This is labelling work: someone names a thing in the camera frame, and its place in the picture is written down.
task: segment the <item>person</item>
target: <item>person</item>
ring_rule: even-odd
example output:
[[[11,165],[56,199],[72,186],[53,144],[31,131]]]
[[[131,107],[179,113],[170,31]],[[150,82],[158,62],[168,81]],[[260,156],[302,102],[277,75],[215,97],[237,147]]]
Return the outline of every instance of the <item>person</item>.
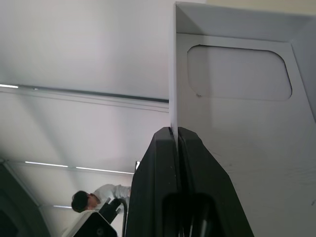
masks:
[[[130,188],[122,185],[106,184],[99,187],[96,191],[88,194],[85,191],[78,191],[73,195],[71,207],[76,212],[83,212],[85,210],[101,209],[108,198],[111,200],[115,198],[122,198],[127,205],[130,197]]]

